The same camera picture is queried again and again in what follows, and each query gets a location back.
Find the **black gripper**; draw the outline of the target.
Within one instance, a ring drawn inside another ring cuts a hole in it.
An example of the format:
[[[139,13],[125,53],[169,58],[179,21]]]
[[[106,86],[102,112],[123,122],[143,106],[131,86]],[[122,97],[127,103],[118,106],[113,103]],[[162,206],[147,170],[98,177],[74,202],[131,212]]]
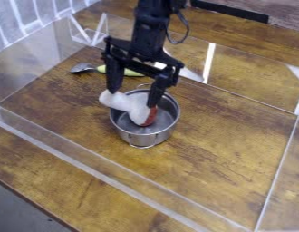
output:
[[[127,68],[154,79],[149,88],[147,107],[154,108],[167,87],[175,85],[181,61],[162,50],[169,39],[169,17],[138,15],[134,21],[131,39],[107,36],[102,59],[106,64],[106,88],[115,93],[122,86],[123,69]]]

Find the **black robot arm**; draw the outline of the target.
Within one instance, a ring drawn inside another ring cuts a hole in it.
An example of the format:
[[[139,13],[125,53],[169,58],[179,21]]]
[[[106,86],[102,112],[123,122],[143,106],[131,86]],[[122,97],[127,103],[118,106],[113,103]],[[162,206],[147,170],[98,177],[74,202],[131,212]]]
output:
[[[183,25],[187,21],[179,13],[186,0],[138,0],[134,9],[131,40],[107,36],[102,59],[106,64],[106,89],[115,93],[122,86],[123,69],[154,79],[149,89],[147,107],[154,108],[165,89],[175,86],[181,61],[170,57],[163,49],[163,41],[173,41],[167,34],[170,15],[177,15]]]

